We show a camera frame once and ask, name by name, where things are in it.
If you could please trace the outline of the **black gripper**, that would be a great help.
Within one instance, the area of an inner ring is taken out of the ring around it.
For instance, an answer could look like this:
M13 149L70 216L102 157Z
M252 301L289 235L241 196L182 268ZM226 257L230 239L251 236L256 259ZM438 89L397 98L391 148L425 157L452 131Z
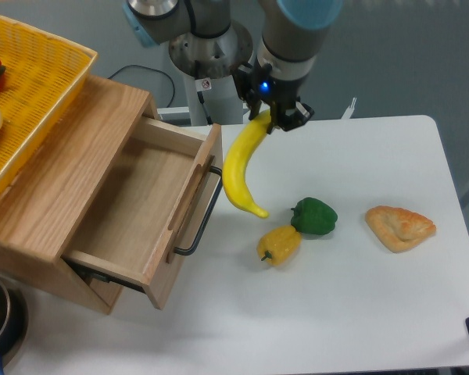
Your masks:
M238 97L249 109L248 120L255 119L262 104L271 108L271 129L290 131L304 126L315 111L297 101L302 79L275 77L275 68L266 62L254 65L242 62L232 67L232 77Z

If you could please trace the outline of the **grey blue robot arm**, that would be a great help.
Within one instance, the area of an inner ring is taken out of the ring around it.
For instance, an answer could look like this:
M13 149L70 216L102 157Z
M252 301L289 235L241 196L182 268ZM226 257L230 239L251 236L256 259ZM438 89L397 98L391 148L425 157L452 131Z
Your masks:
M270 108L270 128L305 125L313 109L300 89L340 1L261 1L260 44L231 18L229 1L125 1L123 11L144 46L168 45L170 61L195 84L229 79L254 118Z

